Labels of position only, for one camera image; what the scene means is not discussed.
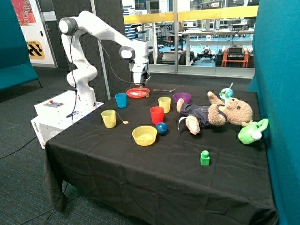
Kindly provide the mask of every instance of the teddy bear's outfit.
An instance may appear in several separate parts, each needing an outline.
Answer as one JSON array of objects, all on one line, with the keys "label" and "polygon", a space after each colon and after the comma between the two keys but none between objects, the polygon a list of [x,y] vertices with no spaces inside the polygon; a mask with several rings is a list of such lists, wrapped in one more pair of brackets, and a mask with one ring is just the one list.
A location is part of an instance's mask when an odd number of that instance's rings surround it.
[{"label": "teddy bear's outfit", "polygon": [[[198,105],[191,105],[187,103],[183,103],[180,108],[180,113],[185,116],[195,116],[198,119],[199,126],[204,128],[207,127],[210,122],[208,121],[208,113],[209,113],[209,106],[198,106]],[[219,114],[223,115],[227,121],[227,116],[221,110],[218,109]]]}]

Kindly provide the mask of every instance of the teal wall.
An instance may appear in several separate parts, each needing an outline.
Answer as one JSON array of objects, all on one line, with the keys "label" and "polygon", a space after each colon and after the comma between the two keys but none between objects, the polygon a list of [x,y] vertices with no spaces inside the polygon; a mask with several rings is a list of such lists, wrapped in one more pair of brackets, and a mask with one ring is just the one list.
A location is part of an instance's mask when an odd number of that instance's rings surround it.
[{"label": "teal wall", "polygon": [[253,40],[257,91],[279,224],[300,224],[300,3],[259,3]]},{"label": "teal wall", "polygon": [[10,0],[1,0],[0,31],[0,90],[37,80]]}]

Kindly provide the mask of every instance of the toy watering can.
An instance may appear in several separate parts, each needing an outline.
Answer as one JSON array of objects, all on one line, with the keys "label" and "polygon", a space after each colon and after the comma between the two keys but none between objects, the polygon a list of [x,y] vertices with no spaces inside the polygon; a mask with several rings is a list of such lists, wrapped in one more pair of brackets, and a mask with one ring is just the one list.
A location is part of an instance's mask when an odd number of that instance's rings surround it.
[{"label": "toy watering can", "polygon": [[262,137],[262,132],[267,128],[269,124],[268,119],[263,119],[259,122],[252,122],[246,127],[242,128],[239,132],[239,140],[243,144],[251,144],[258,141]]}]

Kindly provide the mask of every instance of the yellow beam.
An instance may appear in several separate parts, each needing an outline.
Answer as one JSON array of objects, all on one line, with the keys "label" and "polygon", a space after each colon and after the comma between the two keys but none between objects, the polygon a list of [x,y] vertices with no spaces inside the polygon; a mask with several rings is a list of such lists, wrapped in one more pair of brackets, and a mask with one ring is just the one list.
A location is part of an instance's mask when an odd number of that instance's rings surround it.
[{"label": "yellow beam", "polygon": [[229,7],[178,12],[178,20],[206,20],[237,17],[256,17],[258,6]]},{"label": "yellow beam", "polygon": [[[206,19],[225,19],[237,17],[256,17],[258,6],[247,7],[229,7],[206,10],[192,10],[178,12],[178,20],[206,20]],[[156,13],[147,15],[126,15],[124,16],[125,24],[133,23],[157,23],[174,21],[174,13]]]},{"label": "yellow beam", "polygon": [[124,24],[133,23],[157,23],[174,21],[174,13],[155,13],[147,15],[126,15],[124,16]]}]

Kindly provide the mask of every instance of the purple bowl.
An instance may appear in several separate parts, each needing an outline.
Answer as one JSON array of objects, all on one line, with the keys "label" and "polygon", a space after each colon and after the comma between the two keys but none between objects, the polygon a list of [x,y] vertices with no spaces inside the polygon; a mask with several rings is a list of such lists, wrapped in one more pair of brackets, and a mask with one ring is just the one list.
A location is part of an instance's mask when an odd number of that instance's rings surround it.
[{"label": "purple bowl", "polygon": [[180,98],[183,98],[185,103],[189,103],[189,101],[191,100],[191,95],[188,93],[185,93],[185,92],[176,93],[173,95],[173,97],[174,97],[175,103],[177,103],[177,101]]}]

